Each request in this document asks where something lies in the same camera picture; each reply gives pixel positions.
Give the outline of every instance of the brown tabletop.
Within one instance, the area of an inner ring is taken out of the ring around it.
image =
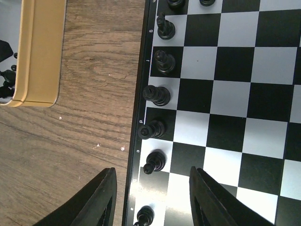
[[[0,108],[0,225],[29,226],[115,167],[121,225],[144,1],[70,0],[51,108]]]

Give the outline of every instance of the tan plastic container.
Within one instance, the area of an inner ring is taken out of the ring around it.
[[[52,106],[59,91],[65,0],[23,0],[11,101],[0,106]]]

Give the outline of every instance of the wooden table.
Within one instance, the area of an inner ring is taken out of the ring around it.
[[[0,108],[0,225],[29,226],[115,167],[120,226],[143,0],[69,0],[60,94]]]

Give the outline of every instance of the black border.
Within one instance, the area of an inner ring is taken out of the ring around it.
[[[140,54],[138,62],[138,74],[135,90],[135,101],[132,118],[131,139],[127,161],[127,179],[125,197],[123,204],[122,226],[133,225],[135,212],[135,198],[129,196],[130,185],[133,179],[138,180],[141,139],[136,139],[136,130],[139,123],[144,123],[146,101],[141,99],[142,89],[148,84],[151,69],[152,41],[155,28],[155,18],[158,0],[145,0],[143,26],[140,44]]]

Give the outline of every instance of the chessboard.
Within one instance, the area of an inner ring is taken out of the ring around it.
[[[145,4],[123,225],[148,206],[151,225],[193,226],[192,166],[301,225],[301,1],[177,2]]]

